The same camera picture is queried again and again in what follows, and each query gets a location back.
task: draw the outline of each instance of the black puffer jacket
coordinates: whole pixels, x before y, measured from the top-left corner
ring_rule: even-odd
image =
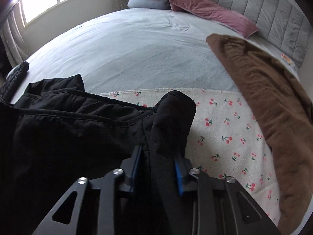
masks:
[[[195,111],[178,91],[153,108],[88,94],[80,75],[29,84],[14,106],[0,101],[0,233],[32,234],[76,179],[104,176],[140,145],[146,186],[125,229],[191,234],[173,156],[184,156]]]

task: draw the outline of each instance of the screw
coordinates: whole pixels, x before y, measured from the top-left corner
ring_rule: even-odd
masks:
[[[189,170],[189,173],[193,174],[193,175],[197,175],[197,174],[200,173],[200,170],[197,169],[197,168],[192,168],[192,169]]]
[[[228,183],[235,183],[236,179],[234,177],[227,177],[226,178],[226,182],[228,182]]]
[[[79,184],[85,184],[85,183],[88,182],[88,178],[81,177],[81,178],[79,178],[79,179],[77,180],[77,182],[78,182]]]
[[[122,169],[115,169],[115,170],[113,170],[113,174],[114,175],[121,175],[121,174],[123,174],[123,170]]]

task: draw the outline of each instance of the gray upholstered headboard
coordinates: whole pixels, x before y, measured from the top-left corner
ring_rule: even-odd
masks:
[[[287,0],[213,0],[256,23],[259,36],[301,66],[312,26],[302,11]]]

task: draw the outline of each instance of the wall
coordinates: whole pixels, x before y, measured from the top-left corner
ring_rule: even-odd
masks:
[[[114,0],[67,0],[50,8],[25,28],[19,10],[15,10],[15,16],[31,55],[67,30],[112,11]]]

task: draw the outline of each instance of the brown towel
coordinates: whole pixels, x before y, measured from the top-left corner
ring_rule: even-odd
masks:
[[[273,152],[281,193],[278,228],[289,235],[300,225],[313,192],[311,100],[279,60],[249,42],[212,34],[207,43],[244,96]]]

